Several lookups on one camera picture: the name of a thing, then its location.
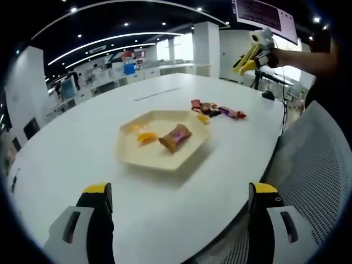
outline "person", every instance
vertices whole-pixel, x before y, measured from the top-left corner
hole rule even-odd
[[[67,78],[70,78],[71,76],[73,76],[76,88],[79,91],[81,89],[81,87],[78,84],[78,74],[77,74],[77,72],[75,72],[74,70],[70,70],[68,75],[67,75]]]
[[[332,37],[329,51],[309,53],[274,49],[272,54],[278,59],[278,67],[289,65],[316,77],[306,96],[305,107],[317,101],[338,123],[352,147],[352,129],[347,118],[352,98],[348,80],[350,67],[342,48],[341,42]]]

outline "human arm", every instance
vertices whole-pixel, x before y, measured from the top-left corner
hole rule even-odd
[[[337,67],[338,49],[331,39],[330,53],[309,53],[275,49],[272,52],[279,60],[278,67],[293,66],[315,76],[334,74]]]

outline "window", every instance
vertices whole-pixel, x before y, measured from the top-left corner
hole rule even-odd
[[[174,38],[175,59],[193,61],[193,36],[192,33]]]
[[[170,60],[169,40],[163,40],[157,43],[156,56],[158,60],[161,60],[161,59],[164,59],[165,61]]]
[[[275,43],[277,45],[278,48],[282,49],[282,50],[286,50],[286,51],[302,51],[302,42],[301,39],[298,38],[298,44],[294,45],[293,43],[289,42],[288,40],[285,40],[282,37],[279,37],[277,35],[273,36],[273,39],[275,40]],[[284,67],[280,67],[280,68],[276,68],[275,72],[279,75],[283,75],[285,74],[285,76],[299,81],[301,78],[301,73],[302,71],[300,69],[297,69],[295,67],[292,66],[284,66]]]

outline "brown snack packet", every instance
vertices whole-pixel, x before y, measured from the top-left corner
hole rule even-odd
[[[192,132],[188,130],[187,126],[178,124],[169,134],[159,138],[159,142],[171,153],[175,153],[178,146],[190,136],[192,136]]]

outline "ceiling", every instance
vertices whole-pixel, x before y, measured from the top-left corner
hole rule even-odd
[[[164,32],[185,24],[190,26],[181,32],[190,32],[192,24],[202,21],[211,21],[220,27],[224,27],[223,23],[193,10],[162,3],[129,1],[108,3],[73,13],[53,24],[31,40],[33,36],[52,21],[69,14],[72,7],[81,8],[101,2],[98,0],[21,2],[15,8],[17,21],[8,23],[12,29],[7,34],[12,37],[9,38],[9,43],[12,46],[9,48],[10,52],[7,53],[8,59],[15,57],[15,51],[22,51],[27,45],[38,47],[44,50],[46,75],[52,76],[55,74],[57,76],[67,71],[65,70],[66,65],[87,57],[88,55],[85,52],[92,48],[107,45],[107,48],[110,49],[112,44],[114,44],[113,48],[129,46],[143,43],[152,36],[125,37],[101,42],[76,51],[50,66],[47,65],[63,53],[92,41],[136,32]],[[170,0],[169,2],[192,8],[201,7],[203,12],[221,21],[230,22],[231,29],[252,29],[247,25],[236,22],[236,18],[232,13],[232,0]],[[297,24],[310,31],[317,29],[317,25],[312,22],[314,14],[303,2],[295,1],[292,3],[291,1],[280,0],[263,0],[263,2],[272,4],[292,14]],[[304,33],[298,30],[298,34],[303,42],[307,41],[309,31]]]

